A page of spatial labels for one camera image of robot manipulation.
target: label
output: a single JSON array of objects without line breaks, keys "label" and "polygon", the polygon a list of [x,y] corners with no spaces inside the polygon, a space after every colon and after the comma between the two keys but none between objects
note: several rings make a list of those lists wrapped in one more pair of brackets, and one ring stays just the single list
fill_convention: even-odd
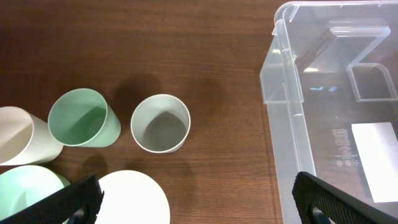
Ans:
[{"label": "label", "polygon": [[333,129],[333,137],[335,139],[338,154],[336,166],[338,167],[351,167],[358,166],[359,159],[357,154],[353,154],[351,150],[351,140],[348,137],[347,129]]}]

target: green cup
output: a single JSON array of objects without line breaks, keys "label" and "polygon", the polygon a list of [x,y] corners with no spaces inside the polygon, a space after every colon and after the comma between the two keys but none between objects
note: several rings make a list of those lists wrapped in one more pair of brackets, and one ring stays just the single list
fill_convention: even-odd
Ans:
[{"label": "green cup", "polygon": [[120,122],[95,90],[80,88],[61,96],[49,114],[49,130],[66,146],[106,147],[120,135]]}]

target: cup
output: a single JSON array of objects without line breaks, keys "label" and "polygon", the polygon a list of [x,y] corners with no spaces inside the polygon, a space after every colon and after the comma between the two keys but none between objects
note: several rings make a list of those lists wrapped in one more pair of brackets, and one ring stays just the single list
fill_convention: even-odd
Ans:
[{"label": "cup", "polygon": [[141,102],[131,117],[131,132],[138,145],[153,153],[174,152],[188,136],[191,117],[175,96],[159,94]]},{"label": "cup", "polygon": [[80,88],[61,96],[49,114],[50,134],[66,146],[106,147],[120,135],[120,122],[95,90]]},{"label": "cup", "polygon": [[69,184],[64,177],[41,166],[20,166],[1,174],[0,220],[20,212]]},{"label": "cup", "polygon": [[0,108],[0,166],[48,162],[62,147],[46,122],[15,106]]}]

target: plastic storage container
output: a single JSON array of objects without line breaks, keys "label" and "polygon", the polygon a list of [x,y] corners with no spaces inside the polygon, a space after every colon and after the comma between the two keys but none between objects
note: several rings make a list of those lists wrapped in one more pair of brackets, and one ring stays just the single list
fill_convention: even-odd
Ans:
[{"label": "plastic storage container", "polygon": [[398,1],[288,2],[274,20],[260,79],[284,222],[300,223],[299,171],[398,217],[398,202],[374,202],[352,129],[398,133]]}]

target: wooden table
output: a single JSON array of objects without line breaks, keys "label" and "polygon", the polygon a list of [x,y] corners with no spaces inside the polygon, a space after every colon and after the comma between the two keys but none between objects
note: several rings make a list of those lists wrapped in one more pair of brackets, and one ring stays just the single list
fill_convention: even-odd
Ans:
[{"label": "wooden table", "polygon": [[[0,106],[46,121],[67,91],[98,90],[122,124],[119,139],[64,147],[45,167],[71,182],[143,172],[163,188],[171,223],[281,223],[259,72],[282,3],[2,1]],[[129,129],[137,104],[158,93],[180,98],[192,116],[175,153],[145,152]]]}]

